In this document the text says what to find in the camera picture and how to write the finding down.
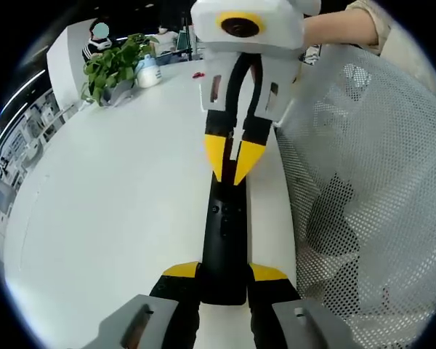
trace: white table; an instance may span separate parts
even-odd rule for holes
[[[18,308],[48,348],[80,348],[101,320],[148,294],[168,267],[200,260],[211,167],[203,149],[202,62],[117,108],[78,112],[52,138],[15,200],[4,247]],[[251,95],[247,77],[241,115]],[[286,180],[273,132],[249,175],[251,259],[295,284]],[[202,305],[195,348],[254,348],[246,306]]]

